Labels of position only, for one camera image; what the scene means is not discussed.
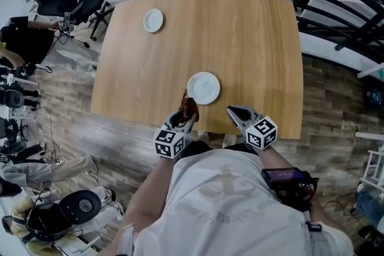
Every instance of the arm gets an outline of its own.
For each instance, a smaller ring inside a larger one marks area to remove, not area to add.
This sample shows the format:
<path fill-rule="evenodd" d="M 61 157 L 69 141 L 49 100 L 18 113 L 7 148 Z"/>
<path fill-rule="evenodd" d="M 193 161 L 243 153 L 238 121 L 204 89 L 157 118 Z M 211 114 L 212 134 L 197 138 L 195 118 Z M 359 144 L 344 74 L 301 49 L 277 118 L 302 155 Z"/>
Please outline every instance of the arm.
<path fill-rule="evenodd" d="M 28 28 L 32 29 L 59 29 L 59 22 L 47 23 L 47 22 L 38 22 L 36 20 L 28 21 Z"/>
<path fill-rule="evenodd" d="M 310 214 L 313 222 L 323 222 L 325 225 L 336 228 L 348 236 L 348 232 L 339 223 L 332 220 L 331 217 L 325 212 L 316 196 L 312 198 L 311 204 Z"/>
<path fill-rule="evenodd" d="M 2 44 L 0 44 L 0 55 L 7 58 L 13 65 L 13 67 L 21 67 L 25 64 L 25 61 L 17 53 L 10 52 Z"/>
<path fill-rule="evenodd" d="M 266 149 L 253 148 L 263 162 L 264 168 L 288 168 L 293 167 L 291 163 L 285 160 L 272 146 Z"/>
<path fill-rule="evenodd" d="M 139 233 L 161 216 L 174 164 L 175 161 L 172 159 L 160 158 L 154 170 L 133 195 L 116 237 L 98 256 L 117 254 L 123 227 L 133 224 L 134 232 Z"/>
<path fill-rule="evenodd" d="M 268 146 L 264 150 L 256 149 L 256 152 L 259 154 L 260 160 L 263 162 L 265 168 L 288 168 L 293 167 L 291 163 L 285 160 L 276 150 L 271 146 Z M 323 207 L 320 205 L 317 197 L 315 196 L 311 200 L 311 209 L 310 215 L 313 222 L 323 222 L 325 225 L 341 230 L 345 234 L 347 232 L 342 228 L 341 225 L 333 221 L 329 215 L 324 211 Z"/>

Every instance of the hand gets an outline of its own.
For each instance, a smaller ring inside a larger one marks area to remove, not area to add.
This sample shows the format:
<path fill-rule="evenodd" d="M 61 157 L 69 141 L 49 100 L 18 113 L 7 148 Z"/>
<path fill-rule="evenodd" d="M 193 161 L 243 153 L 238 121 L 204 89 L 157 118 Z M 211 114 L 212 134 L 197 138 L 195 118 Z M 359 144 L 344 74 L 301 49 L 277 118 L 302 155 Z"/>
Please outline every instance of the hand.
<path fill-rule="evenodd" d="M 21 67 L 22 65 L 25 64 L 25 61 L 23 60 L 23 58 L 19 56 L 17 53 L 15 53 L 12 56 L 12 60 L 11 59 L 8 59 L 8 60 L 10 60 L 14 68 Z"/>
<path fill-rule="evenodd" d="M 59 29 L 59 21 L 52 23 L 51 29 Z"/>

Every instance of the shoe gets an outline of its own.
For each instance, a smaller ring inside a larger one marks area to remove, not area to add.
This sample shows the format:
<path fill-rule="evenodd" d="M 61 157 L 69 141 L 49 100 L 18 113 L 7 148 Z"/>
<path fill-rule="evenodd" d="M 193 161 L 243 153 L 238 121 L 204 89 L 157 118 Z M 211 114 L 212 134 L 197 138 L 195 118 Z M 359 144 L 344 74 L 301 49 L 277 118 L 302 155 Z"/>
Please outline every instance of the shoe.
<path fill-rule="evenodd" d="M 357 187 L 357 192 L 359 193 L 363 189 L 364 189 L 364 184 L 362 182 L 359 182 Z"/>
<path fill-rule="evenodd" d="M 203 141 L 206 144 L 209 144 L 209 134 L 206 131 L 197 132 L 197 141 Z"/>
<path fill-rule="evenodd" d="M 119 212 L 119 215 L 116 217 L 119 221 L 122 221 L 124 218 L 124 208 L 122 207 L 121 203 L 116 203 L 113 205 L 114 208 L 116 208 Z"/>
<path fill-rule="evenodd" d="M 238 139 L 238 136 L 237 136 L 237 135 L 234 135 L 234 134 L 226 134 L 226 135 L 224 136 L 223 148 L 226 148 L 226 147 L 231 146 L 231 145 L 235 145 L 237 139 Z"/>
<path fill-rule="evenodd" d="M 103 187 L 103 188 L 104 188 L 104 190 L 106 192 L 106 196 L 104 197 L 104 200 L 102 200 L 102 202 L 106 202 L 110 198 L 111 198 L 111 201 L 115 201 L 116 200 L 115 193 L 111 189 L 108 189 L 108 188 L 105 188 L 105 187 Z"/>

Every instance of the wooden floor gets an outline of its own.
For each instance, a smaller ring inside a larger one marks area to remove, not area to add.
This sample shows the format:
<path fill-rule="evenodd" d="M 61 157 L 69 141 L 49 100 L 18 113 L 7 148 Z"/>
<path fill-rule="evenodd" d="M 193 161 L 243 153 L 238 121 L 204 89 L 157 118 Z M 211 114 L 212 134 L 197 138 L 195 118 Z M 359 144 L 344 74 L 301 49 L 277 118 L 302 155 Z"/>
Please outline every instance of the wooden floor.
<path fill-rule="evenodd" d="M 124 0 L 109 0 L 111 3 Z M 105 27 L 97 32 L 92 48 L 100 51 Z M 90 29 L 78 26 L 77 38 L 87 38 Z M 354 203 L 356 184 L 368 149 L 377 149 L 375 142 L 355 139 L 355 131 L 384 133 L 384 121 L 363 106 L 363 94 L 368 85 L 356 74 L 344 68 L 303 57 L 304 114 L 300 140 L 279 140 L 274 147 L 292 164 L 320 178 L 318 194 L 323 205 L 339 201 L 346 215 Z M 38 71 L 41 104 L 52 116 L 52 132 L 61 148 L 57 156 L 67 158 L 95 155 L 101 159 L 98 181 L 117 193 L 125 206 L 153 169 L 157 157 L 152 151 L 155 127 L 104 118 L 89 113 L 93 79 L 67 70 L 52 74 Z M 37 120 L 29 123 L 28 137 L 35 143 L 40 135 L 50 132 L 50 116 L 45 109 L 37 112 Z M 222 135 L 212 136 L 212 147 L 219 148 Z M 53 150 L 50 137 L 43 136 L 48 150 Z M 96 181 L 82 175 L 55 184 L 65 195 L 82 188 L 94 188 Z M 326 211 L 350 230 L 355 246 L 361 243 L 356 235 L 361 227 L 352 217 L 343 215 L 337 203 L 326 205 Z M 358 219 L 365 224 L 364 217 Z M 103 237 L 98 246 L 105 246 L 113 238 L 118 225 L 114 222 L 100 231 Z"/>

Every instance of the gray pants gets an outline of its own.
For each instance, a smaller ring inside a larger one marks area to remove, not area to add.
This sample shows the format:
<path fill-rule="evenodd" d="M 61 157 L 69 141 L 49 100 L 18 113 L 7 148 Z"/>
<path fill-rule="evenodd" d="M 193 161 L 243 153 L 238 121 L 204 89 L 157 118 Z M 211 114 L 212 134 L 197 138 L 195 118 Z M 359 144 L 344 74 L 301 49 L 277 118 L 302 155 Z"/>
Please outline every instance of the gray pants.
<path fill-rule="evenodd" d="M 94 77 L 94 65 L 97 65 L 99 53 L 93 49 L 86 48 L 82 43 L 71 38 L 62 37 L 60 41 L 66 43 L 64 45 L 61 44 L 55 37 L 52 50 L 45 57 L 41 65 L 89 73 Z"/>
<path fill-rule="evenodd" d="M 84 172 L 97 172 L 97 166 L 91 156 L 64 160 L 64 162 L 60 164 L 53 165 L 51 169 L 52 182 L 67 180 Z"/>

